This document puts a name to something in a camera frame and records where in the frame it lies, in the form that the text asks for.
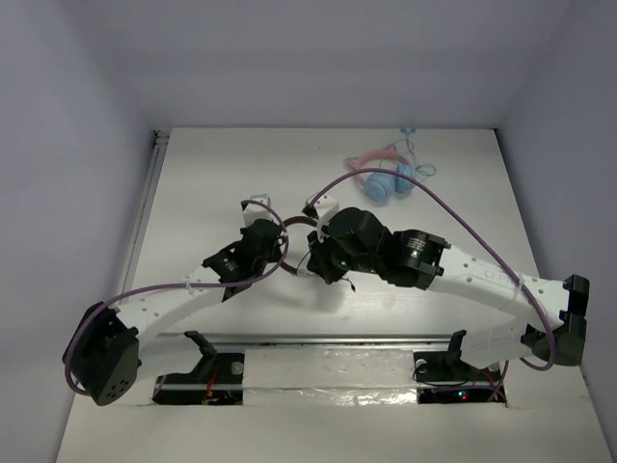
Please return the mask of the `brown silver headphones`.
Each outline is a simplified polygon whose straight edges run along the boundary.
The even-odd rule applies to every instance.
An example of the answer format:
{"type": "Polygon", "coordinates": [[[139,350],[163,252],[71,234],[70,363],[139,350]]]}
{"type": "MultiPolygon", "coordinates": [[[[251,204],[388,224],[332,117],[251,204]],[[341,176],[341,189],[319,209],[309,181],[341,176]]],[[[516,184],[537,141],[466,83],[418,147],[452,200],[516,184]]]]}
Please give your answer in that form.
{"type": "MultiPolygon", "coordinates": [[[[302,215],[288,217],[283,221],[283,223],[288,230],[296,226],[307,227],[311,230],[317,227],[317,221],[315,219],[302,215]]],[[[287,258],[284,258],[281,264],[281,269],[296,278],[318,278],[316,273],[308,269],[310,251],[306,239],[300,235],[298,231],[294,231],[290,235],[290,238],[289,255],[293,258],[298,258],[298,260],[289,262],[287,258]]]]}

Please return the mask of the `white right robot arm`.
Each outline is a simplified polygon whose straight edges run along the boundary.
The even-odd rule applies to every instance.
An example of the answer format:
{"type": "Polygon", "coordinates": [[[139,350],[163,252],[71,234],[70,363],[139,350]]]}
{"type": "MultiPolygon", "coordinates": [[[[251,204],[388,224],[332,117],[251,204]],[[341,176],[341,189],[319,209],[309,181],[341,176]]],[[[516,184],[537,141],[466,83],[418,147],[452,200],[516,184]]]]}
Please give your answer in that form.
{"type": "Polygon", "coordinates": [[[308,235],[308,271],[330,285],[350,272],[390,285],[458,296],[510,315],[491,328],[452,334],[436,365],[466,379],[479,368],[535,357],[582,363],[590,283],[543,280],[473,257],[426,231],[390,231],[372,213],[344,208],[308,235]]]}

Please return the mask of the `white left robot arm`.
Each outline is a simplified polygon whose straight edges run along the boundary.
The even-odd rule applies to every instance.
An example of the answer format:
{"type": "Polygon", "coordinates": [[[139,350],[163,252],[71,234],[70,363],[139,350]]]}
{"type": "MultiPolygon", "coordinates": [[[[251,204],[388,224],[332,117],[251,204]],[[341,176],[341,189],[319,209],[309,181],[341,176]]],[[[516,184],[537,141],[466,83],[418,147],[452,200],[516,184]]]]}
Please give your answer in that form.
{"type": "Polygon", "coordinates": [[[179,321],[227,302],[264,280],[288,249],[284,226],[258,219],[239,240],[205,259],[181,283],[133,289],[86,309],[63,354],[65,377],[98,406],[156,375],[150,344],[179,321]]]}

